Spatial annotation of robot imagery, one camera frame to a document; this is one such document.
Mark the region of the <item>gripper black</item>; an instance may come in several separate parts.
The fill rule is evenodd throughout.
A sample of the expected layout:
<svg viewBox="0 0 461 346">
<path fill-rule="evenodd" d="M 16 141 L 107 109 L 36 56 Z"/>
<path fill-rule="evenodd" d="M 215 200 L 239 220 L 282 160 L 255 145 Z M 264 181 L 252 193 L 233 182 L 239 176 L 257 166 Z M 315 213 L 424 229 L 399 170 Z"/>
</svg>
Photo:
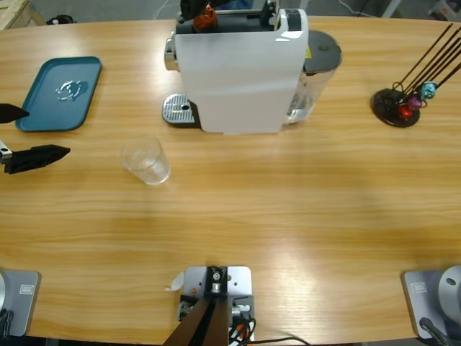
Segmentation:
<svg viewBox="0 0 461 346">
<path fill-rule="evenodd" d="M 30 113 L 21 107 L 7 103 L 0 104 L 1 124 L 11 123 L 29 115 Z M 7 174 L 46 167 L 70 152 L 70 148 L 53 144 L 35 146 L 23 151 L 12 151 L 6 144 L 0 142 L 0 162 L 4 165 L 4 172 Z"/>
</svg>

